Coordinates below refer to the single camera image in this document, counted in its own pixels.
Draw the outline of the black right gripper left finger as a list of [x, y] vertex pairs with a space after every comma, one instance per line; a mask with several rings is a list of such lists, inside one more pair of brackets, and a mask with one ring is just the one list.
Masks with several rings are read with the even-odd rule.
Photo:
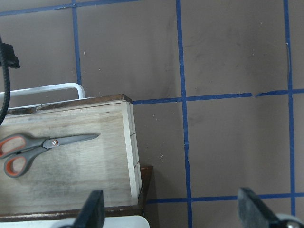
[[81, 209], [68, 210], [67, 215], [76, 215], [74, 223], [60, 228], [102, 228], [105, 223], [103, 191], [92, 191]]

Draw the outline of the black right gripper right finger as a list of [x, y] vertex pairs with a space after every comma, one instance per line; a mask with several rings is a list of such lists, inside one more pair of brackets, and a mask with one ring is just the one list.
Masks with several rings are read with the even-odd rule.
[[304, 222], [287, 214], [275, 214], [250, 188], [239, 188], [238, 217], [244, 228], [302, 228]]

